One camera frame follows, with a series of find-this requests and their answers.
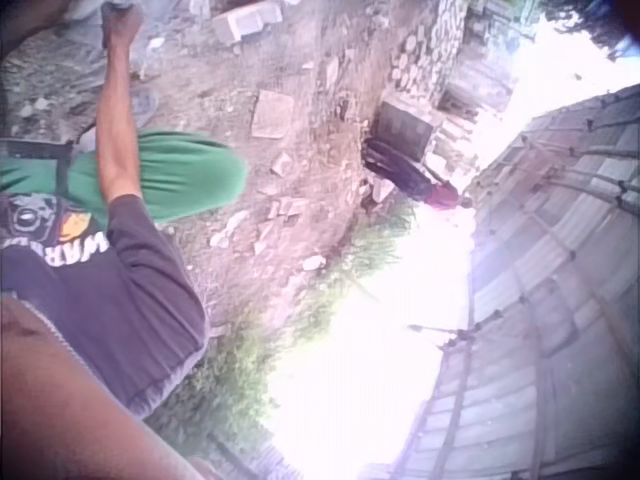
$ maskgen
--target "roof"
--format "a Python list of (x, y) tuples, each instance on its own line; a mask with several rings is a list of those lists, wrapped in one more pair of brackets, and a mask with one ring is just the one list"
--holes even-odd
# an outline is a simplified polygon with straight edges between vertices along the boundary
[(637, 433), (638, 112), (640, 85), (543, 115), (476, 179), (472, 335), (361, 478), (570, 478)]

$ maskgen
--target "hand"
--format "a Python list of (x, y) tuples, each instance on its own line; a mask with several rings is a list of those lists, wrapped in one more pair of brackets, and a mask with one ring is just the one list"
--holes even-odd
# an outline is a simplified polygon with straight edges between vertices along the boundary
[(104, 3), (102, 12), (102, 46), (129, 48), (142, 25), (144, 15), (139, 5), (119, 8), (112, 3)]

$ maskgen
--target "corrugated metal roof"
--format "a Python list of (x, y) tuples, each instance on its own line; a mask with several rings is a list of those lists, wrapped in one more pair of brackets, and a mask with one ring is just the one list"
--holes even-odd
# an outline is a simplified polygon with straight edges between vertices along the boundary
[[(640, 86), (551, 112), (476, 179), (474, 333), (445, 349), (398, 461), (361, 478), (588, 478), (637, 433), (639, 225), (616, 196), (640, 196), (593, 175), (640, 184), (640, 128), (621, 124), (638, 112)], [(547, 182), (557, 163), (576, 171)]]

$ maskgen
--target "sleeve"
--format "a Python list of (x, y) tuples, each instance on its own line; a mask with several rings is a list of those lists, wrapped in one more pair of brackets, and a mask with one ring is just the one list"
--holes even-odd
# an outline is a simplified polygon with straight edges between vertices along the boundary
[(125, 268), (140, 321), (155, 339), (148, 354), (162, 372), (132, 399), (144, 416), (205, 352), (206, 315), (178, 252), (158, 232), (141, 198), (123, 195), (111, 202), (107, 237)]

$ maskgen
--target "green cloth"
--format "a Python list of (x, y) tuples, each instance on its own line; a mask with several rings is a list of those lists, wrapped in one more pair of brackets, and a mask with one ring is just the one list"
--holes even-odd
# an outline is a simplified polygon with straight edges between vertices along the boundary
[[(142, 196), (156, 222), (227, 205), (244, 189), (245, 162), (203, 136), (146, 131), (139, 134), (138, 142)], [(0, 161), (0, 192), (55, 194), (55, 172), (55, 160), (4, 158)], [(68, 200), (106, 226), (107, 207), (98, 183), (95, 152), (74, 158), (68, 184)]]

